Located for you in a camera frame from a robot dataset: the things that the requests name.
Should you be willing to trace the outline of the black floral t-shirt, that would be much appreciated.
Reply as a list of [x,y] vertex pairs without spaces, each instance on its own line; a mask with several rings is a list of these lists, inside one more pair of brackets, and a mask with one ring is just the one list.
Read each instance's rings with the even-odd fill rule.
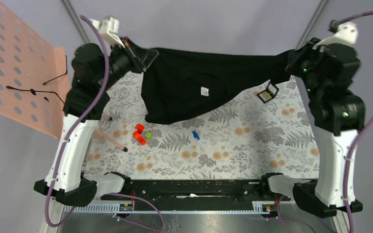
[[148,123],[169,125],[210,112],[242,91],[282,83],[290,52],[228,55],[159,48],[143,75],[141,97]]

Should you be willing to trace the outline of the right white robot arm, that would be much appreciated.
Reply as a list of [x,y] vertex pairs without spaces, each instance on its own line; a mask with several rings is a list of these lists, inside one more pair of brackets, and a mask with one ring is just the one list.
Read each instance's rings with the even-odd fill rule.
[[321,154],[318,179],[296,182],[292,194],[300,209],[320,218],[363,209],[354,193],[354,168],[366,107],[349,89],[360,65],[353,47],[340,42],[323,45],[312,38],[296,50],[287,68],[307,90]]

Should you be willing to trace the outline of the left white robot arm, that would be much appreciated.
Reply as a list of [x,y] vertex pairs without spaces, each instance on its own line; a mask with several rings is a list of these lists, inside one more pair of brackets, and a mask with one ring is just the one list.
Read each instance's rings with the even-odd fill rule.
[[66,206],[85,207],[95,197],[113,193],[124,200],[131,194],[127,177],[117,172],[84,176],[81,168],[91,137],[110,98],[107,90],[128,72],[142,73],[158,56],[156,49],[141,48],[129,38],[123,47],[113,45],[105,54],[99,45],[84,44],[75,51],[72,87],[63,107],[63,127],[57,154],[47,176],[34,190]]

